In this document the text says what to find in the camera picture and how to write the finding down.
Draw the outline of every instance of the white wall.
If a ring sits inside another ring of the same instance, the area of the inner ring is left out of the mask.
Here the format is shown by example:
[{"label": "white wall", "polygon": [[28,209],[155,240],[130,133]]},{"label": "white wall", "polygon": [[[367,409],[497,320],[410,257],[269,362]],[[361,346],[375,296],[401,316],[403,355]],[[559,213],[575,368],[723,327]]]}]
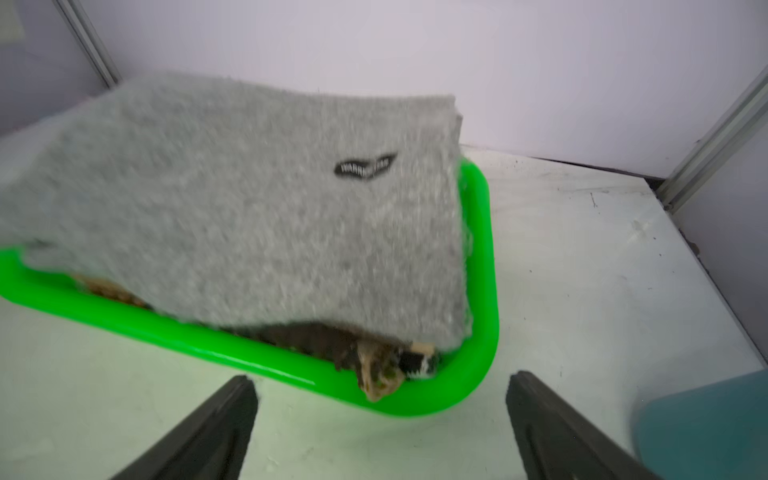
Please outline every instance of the white wall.
[{"label": "white wall", "polygon": [[16,6],[25,38],[0,45],[0,135],[104,91],[51,0]]},{"label": "white wall", "polygon": [[674,216],[768,357],[768,124]]},{"label": "white wall", "polygon": [[452,92],[462,141],[668,175],[768,64],[765,0],[81,0],[124,76]]}]

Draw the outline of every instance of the printed logo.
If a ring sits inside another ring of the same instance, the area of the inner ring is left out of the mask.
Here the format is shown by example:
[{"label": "printed logo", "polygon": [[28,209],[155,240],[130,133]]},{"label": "printed logo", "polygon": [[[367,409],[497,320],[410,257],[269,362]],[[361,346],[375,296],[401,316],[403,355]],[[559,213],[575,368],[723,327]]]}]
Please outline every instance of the printed logo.
[{"label": "printed logo", "polygon": [[397,158],[397,153],[384,154],[375,160],[364,160],[360,158],[350,158],[336,164],[333,173],[337,177],[352,177],[359,180],[371,180],[378,177],[389,169],[392,162]]}]

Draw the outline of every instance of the teal plastic bin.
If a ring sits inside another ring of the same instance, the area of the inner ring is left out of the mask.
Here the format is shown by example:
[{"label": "teal plastic bin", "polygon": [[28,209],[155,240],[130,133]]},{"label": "teal plastic bin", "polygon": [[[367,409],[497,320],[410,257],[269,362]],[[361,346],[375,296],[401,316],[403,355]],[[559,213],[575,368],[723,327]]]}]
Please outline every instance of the teal plastic bin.
[{"label": "teal plastic bin", "polygon": [[665,480],[768,478],[768,370],[654,400],[633,433]]}]

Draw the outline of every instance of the gray towel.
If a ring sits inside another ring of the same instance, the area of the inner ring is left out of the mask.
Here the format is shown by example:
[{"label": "gray towel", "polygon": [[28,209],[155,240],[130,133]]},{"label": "gray towel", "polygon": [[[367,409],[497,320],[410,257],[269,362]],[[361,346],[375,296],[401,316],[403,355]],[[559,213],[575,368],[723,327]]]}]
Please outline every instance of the gray towel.
[{"label": "gray towel", "polygon": [[0,189],[0,243],[181,320],[467,333],[454,98],[156,74],[79,107]]}]

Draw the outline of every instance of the plastic tray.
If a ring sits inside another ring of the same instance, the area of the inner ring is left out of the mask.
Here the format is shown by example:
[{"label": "plastic tray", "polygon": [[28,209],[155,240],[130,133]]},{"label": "plastic tray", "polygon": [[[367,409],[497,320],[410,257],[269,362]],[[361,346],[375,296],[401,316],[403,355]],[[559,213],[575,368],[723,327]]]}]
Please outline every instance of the plastic tray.
[{"label": "plastic tray", "polygon": [[434,379],[406,382],[377,403],[366,400],[354,372],[337,372],[330,362],[82,293],[69,276],[24,267],[17,250],[0,251],[0,295],[43,312],[270,377],[365,409],[398,416],[439,412],[461,402],[479,385],[491,367],[498,344],[488,183],[474,164],[464,161],[458,186],[464,220],[472,232],[466,262],[467,294],[474,317],[472,336],[444,358]]}]

